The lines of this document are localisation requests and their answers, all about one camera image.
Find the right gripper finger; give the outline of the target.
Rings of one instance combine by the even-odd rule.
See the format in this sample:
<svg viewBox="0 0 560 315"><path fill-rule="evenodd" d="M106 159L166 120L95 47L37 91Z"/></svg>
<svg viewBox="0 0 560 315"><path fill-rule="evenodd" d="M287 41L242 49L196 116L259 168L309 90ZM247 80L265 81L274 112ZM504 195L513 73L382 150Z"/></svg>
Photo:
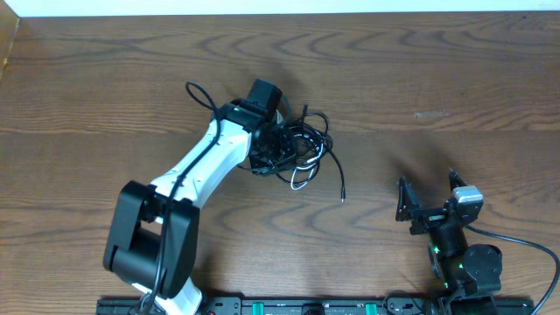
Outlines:
<svg viewBox="0 0 560 315"><path fill-rule="evenodd" d="M453 169L449 172L450 189L453 191L458 187L467 186L467 183L460 177L460 175Z"/></svg>
<svg viewBox="0 0 560 315"><path fill-rule="evenodd" d="M398 201L395 214L396 221L412 221L419 216L421 204L417 198L411 183L405 177L398 181Z"/></svg>

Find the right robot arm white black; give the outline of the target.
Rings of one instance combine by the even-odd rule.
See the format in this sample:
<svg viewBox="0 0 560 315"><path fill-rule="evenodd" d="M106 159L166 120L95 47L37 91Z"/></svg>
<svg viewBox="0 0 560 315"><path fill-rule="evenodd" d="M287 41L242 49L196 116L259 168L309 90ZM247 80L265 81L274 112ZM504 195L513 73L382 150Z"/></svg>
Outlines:
<svg viewBox="0 0 560 315"><path fill-rule="evenodd" d="M464 229L478 219L484 198L450 171L451 196L440 207L425 208L406 178L398 180L395 219L411 223L412 235L430 237L432 270L445 290L424 304L426 314L495 314L493 294L501 289L502 253L488 244L467 243Z"/></svg>

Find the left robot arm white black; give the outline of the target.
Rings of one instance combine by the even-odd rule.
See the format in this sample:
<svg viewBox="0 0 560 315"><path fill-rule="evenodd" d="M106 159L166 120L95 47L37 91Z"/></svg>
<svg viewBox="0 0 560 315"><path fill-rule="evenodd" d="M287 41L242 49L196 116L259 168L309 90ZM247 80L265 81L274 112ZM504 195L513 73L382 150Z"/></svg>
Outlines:
<svg viewBox="0 0 560 315"><path fill-rule="evenodd" d="M254 81L248 96L211 109L206 134L168 172L148 185L131 180L120 192L103 267L142 292L138 300L101 302L111 314L194 314L203 301L191 274L200 212L220 182L244 160L257 176L291 168L295 149L278 111L283 93Z"/></svg>

